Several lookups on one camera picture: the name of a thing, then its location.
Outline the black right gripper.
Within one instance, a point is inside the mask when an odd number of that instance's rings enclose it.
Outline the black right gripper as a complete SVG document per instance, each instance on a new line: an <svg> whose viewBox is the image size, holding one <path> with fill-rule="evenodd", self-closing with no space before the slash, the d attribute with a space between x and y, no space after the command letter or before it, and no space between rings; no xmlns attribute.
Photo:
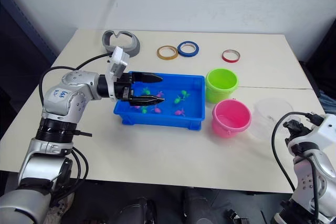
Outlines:
<svg viewBox="0 0 336 224"><path fill-rule="evenodd" d="M286 138L286 141L292 141L294 138L305 136L312 132L311 129L305 127L297 120L290 120L283 124L283 127L287 128L290 136Z"/></svg>

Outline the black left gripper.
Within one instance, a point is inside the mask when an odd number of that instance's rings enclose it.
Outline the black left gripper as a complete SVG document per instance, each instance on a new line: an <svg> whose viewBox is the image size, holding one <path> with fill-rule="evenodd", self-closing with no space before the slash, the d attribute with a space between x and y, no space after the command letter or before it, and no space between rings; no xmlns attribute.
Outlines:
<svg viewBox="0 0 336 224"><path fill-rule="evenodd" d="M135 82L157 83L163 81L163 78L151 72L132 72L123 73L121 77L114 82L114 94L117 100L127 101L131 106L150 106L164 101L154 95L142 95L134 97L132 85Z"/></svg>

